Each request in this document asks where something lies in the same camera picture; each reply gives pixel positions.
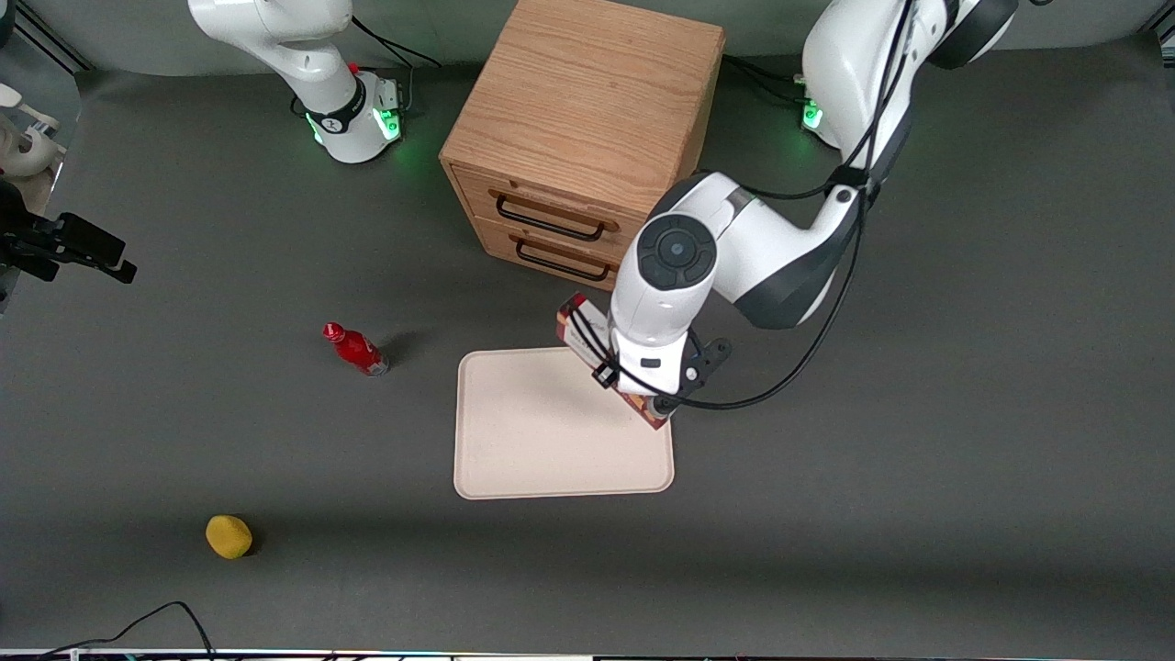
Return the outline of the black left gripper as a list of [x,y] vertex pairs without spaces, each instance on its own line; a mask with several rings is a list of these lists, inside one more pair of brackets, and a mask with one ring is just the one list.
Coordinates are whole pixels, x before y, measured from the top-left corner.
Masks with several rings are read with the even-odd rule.
[[[727,338],[717,338],[706,344],[687,342],[687,351],[683,357],[683,393],[694,394],[698,389],[709,385],[711,377],[728,359],[732,344]],[[654,420],[666,420],[680,406],[676,394],[654,394],[649,397],[649,414]]]

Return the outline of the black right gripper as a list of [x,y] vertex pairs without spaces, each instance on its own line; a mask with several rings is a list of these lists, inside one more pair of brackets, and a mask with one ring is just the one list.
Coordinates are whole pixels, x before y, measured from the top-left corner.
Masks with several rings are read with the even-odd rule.
[[60,267],[78,263],[130,284],[137,267],[122,259],[126,243],[73,213],[55,220],[31,213],[22,193],[1,184],[1,252],[4,267],[20,269],[35,279],[55,279]]

